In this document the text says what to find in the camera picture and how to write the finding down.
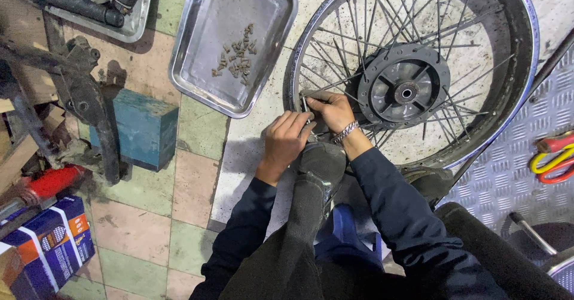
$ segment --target shoe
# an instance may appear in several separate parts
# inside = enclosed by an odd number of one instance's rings
[[[403,170],[401,174],[425,198],[432,211],[455,183],[449,169],[416,167]]]
[[[321,187],[327,204],[336,193],[347,167],[347,155],[340,145],[326,142],[307,143],[303,149],[298,173],[301,179]]]

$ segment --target yellow cable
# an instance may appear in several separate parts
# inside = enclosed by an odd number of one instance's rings
[[[552,169],[553,167],[555,167],[557,164],[559,164],[560,162],[566,160],[569,156],[571,156],[572,154],[574,154],[574,144],[570,144],[570,145],[566,145],[564,147],[565,151],[562,152],[558,157],[556,157],[555,159],[553,159],[552,161],[550,161],[547,165],[544,165],[541,168],[537,168],[538,164],[540,163],[540,161],[547,156],[547,153],[539,153],[537,156],[535,156],[532,161],[530,162],[530,170],[534,173],[544,173],[550,169]]]

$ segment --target left hand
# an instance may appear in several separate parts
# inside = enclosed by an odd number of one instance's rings
[[[317,123],[305,122],[313,113],[292,113],[286,111],[269,127],[265,135],[265,153],[257,166],[255,177],[272,186],[277,186],[281,175],[305,147],[311,130]]]

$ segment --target blue stool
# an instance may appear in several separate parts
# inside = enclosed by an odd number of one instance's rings
[[[342,253],[356,255],[383,269],[381,234],[375,233],[373,249],[369,249],[357,236],[353,209],[346,203],[340,203],[331,212],[333,232],[325,240],[315,245],[316,260],[329,260],[333,255]]]

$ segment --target blue wooden block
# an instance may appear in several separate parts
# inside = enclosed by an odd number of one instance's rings
[[[105,87],[102,91],[112,129],[117,130],[120,160],[160,171],[175,154],[179,108],[132,90]],[[90,127],[90,142],[98,150],[94,127]]]

